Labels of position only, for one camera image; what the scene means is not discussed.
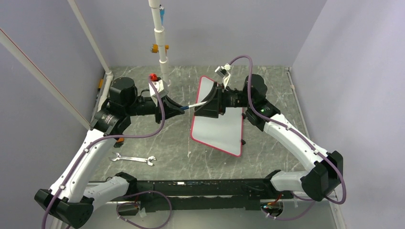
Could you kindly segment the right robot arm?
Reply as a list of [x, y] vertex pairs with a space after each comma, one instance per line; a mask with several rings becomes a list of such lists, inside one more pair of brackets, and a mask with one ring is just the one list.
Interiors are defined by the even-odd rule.
[[274, 171], [263, 192], [275, 198], [281, 191], [305, 193], [311, 200], [329, 199], [342, 187], [340, 204], [347, 198], [343, 179], [343, 157], [329, 152], [303, 135], [281, 111], [266, 99], [267, 86], [262, 76], [253, 74], [242, 90], [230, 89], [203, 76], [191, 127], [191, 138], [199, 143], [234, 156], [243, 145], [243, 120], [281, 143], [304, 166], [303, 172]]

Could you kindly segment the pink framed whiteboard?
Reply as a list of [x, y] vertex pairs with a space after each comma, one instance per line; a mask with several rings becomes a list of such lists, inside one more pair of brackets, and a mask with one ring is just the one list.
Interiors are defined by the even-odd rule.
[[195, 142], [240, 157], [243, 139], [243, 108], [227, 108], [218, 118], [193, 116], [190, 137]]

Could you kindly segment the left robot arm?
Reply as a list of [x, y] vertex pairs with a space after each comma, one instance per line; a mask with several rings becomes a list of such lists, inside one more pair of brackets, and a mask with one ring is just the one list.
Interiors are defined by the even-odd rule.
[[124, 137], [133, 116], [153, 115], [156, 123], [164, 126], [167, 119], [185, 113], [180, 104], [168, 97], [167, 84], [161, 78], [150, 76], [148, 82], [147, 97], [142, 96], [131, 78], [112, 82], [108, 98], [96, 113], [73, 160], [50, 188], [35, 194], [34, 199], [46, 216], [78, 229], [98, 207], [115, 198], [132, 200], [137, 195], [137, 179], [124, 172], [96, 187], [87, 185], [103, 157]]

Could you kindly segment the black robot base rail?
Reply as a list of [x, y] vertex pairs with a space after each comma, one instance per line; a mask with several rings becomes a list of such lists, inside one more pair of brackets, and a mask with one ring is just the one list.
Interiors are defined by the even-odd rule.
[[267, 178], [206, 180], [139, 180], [136, 187], [115, 201], [137, 201], [147, 212], [160, 210], [231, 209], [260, 210], [262, 205], [292, 199], [277, 191]]

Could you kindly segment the white blue whiteboard marker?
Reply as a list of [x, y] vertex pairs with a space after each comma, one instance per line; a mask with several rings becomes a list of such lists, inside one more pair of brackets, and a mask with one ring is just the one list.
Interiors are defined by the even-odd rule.
[[195, 107], [202, 106], [202, 105], [204, 105], [205, 103], [207, 103], [207, 102], [204, 101], [204, 102], [199, 102], [199, 103], [195, 103], [195, 104], [190, 104], [190, 105], [187, 105], [187, 106], [182, 106], [182, 107], [180, 107], [180, 109], [181, 109], [181, 110], [188, 110], [188, 109], [190, 109], [190, 108], [195, 108]]

